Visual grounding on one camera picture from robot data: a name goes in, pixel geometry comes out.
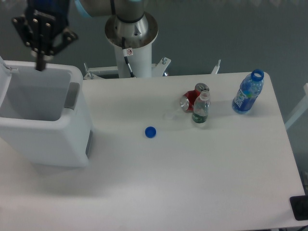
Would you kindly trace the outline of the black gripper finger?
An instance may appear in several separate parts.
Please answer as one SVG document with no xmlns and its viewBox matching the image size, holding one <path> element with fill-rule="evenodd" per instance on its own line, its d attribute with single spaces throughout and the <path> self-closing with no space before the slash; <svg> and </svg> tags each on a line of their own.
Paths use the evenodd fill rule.
<svg viewBox="0 0 308 231">
<path fill-rule="evenodd" d="M 69 27 L 66 27 L 59 35 L 57 35 L 48 46 L 45 60 L 51 60 L 54 56 L 62 52 L 67 46 L 78 40 L 78 35 Z"/>
<path fill-rule="evenodd" d="M 23 44 L 31 48 L 34 52 L 34 56 L 36 57 L 36 70 L 44 71 L 47 61 L 44 59 L 46 52 L 44 50 L 41 20 L 31 17 L 27 19 L 25 15 L 21 15 L 14 17 L 12 24 Z"/>
</svg>

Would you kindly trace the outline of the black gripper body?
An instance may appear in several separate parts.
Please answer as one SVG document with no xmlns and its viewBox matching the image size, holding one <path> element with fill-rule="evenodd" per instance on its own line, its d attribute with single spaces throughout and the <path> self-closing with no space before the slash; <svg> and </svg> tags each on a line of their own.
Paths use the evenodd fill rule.
<svg viewBox="0 0 308 231">
<path fill-rule="evenodd" d="M 52 27 L 49 42 L 68 27 L 68 0 L 28 0 L 25 16 L 27 19 L 42 20 L 41 25 L 49 23 Z"/>
</svg>

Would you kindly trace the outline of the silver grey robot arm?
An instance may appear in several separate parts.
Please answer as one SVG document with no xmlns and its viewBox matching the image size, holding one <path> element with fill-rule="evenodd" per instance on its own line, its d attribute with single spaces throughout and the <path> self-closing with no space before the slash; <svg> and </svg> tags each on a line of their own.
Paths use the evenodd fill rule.
<svg viewBox="0 0 308 231">
<path fill-rule="evenodd" d="M 75 42 L 78 36 L 69 28 L 68 0 L 28 0 L 22 15 L 12 18 L 23 44 L 36 58 L 35 69 L 44 71 L 47 62 Z M 76 0 L 79 12 L 87 17 L 115 15 L 134 23 L 144 15 L 141 0 Z"/>
</svg>

